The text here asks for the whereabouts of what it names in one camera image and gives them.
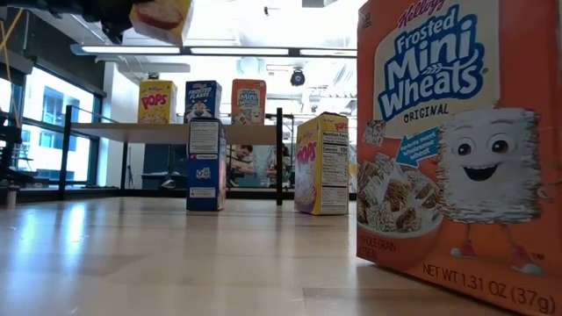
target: frosted mini wheats logo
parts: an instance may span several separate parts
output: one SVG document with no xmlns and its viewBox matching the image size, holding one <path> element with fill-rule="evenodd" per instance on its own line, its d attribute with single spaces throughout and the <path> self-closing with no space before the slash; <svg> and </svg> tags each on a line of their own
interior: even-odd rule
<svg viewBox="0 0 562 316">
<path fill-rule="evenodd" d="M 421 103 L 469 99 L 482 90 L 485 47 L 477 42 L 479 19 L 459 15 L 460 6 L 452 5 L 395 38 L 394 56 L 385 63 L 385 89 L 377 95 L 384 121 Z"/>
</svg>

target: nutrition facts label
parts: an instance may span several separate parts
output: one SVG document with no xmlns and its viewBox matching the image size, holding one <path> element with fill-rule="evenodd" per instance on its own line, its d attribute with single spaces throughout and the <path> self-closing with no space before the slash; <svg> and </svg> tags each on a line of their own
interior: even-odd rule
<svg viewBox="0 0 562 316">
<path fill-rule="evenodd" d="M 219 122 L 191 122 L 190 154 L 219 152 Z"/>
<path fill-rule="evenodd" d="M 342 213 L 348 203 L 349 135 L 322 133 L 322 202 L 321 213 Z"/>
</svg>

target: security camera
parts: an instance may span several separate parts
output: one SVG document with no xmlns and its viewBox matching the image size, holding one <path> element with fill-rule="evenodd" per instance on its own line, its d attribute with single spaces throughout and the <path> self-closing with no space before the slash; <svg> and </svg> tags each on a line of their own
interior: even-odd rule
<svg viewBox="0 0 562 316">
<path fill-rule="evenodd" d="M 302 69 L 295 69 L 291 75 L 291 85 L 293 87 L 300 87 L 305 84 L 305 74 Z"/>
</svg>

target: yellow cereal box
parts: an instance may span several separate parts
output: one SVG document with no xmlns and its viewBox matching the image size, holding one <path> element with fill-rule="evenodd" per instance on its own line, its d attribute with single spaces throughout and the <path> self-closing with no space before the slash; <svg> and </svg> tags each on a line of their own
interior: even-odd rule
<svg viewBox="0 0 562 316">
<path fill-rule="evenodd" d="M 139 91 L 139 123 L 176 123 L 177 88 L 172 81 L 146 80 Z"/>
<path fill-rule="evenodd" d="M 129 18 L 138 34 L 180 47 L 192 16 L 192 0 L 154 0 L 133 5 Z"/>
<path fill-rule="evenodd" d="M 299 126 L 295 209 L 313 215 L 349 211 L 348 119 L 323 113 Z"/>
</svg>

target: held cereal box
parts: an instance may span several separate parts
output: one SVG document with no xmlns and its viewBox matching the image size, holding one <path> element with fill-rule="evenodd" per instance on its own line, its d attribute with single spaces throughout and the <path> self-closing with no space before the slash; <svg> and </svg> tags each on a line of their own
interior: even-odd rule
<svg viewBox="0 0 562 316">
<path fill-rule="evenodd" d="M 194 118 L 219 118 L 222 88 L 216 81 L 185 83 L 184 123 Z"/>
<path fill-rule="evenodd" d="M 557 3 L 360 10 L 358 256 L 562 315 Z"/>
<path fill-rule="evenodd" d="M 176 123 L 177 88 L 172 81 L 139 84 L 139 123 Z"/>
<path fill-rule="evenodd" d="M 227 138 L 220 119 L 194 118 L 187 148 L 187 210 L 222 210 L 227 197 Z"/>
<path fill-rule="evenodd" d="M 134 4 L 129 18 L 138 34 L 181 47 L 193 16 L 192 0 L 154 0 Z"/>
<path fill-rule="evenodd" d="M 266 85 L 263 80 L 232 81 L 232 124 L 263 125 Z"/>
<path fill-rule="evenodd" d="M 324 113 L 299 126 L 295 210 L 313 215 L 349 211 L 348 119 Z"/>
</svg>

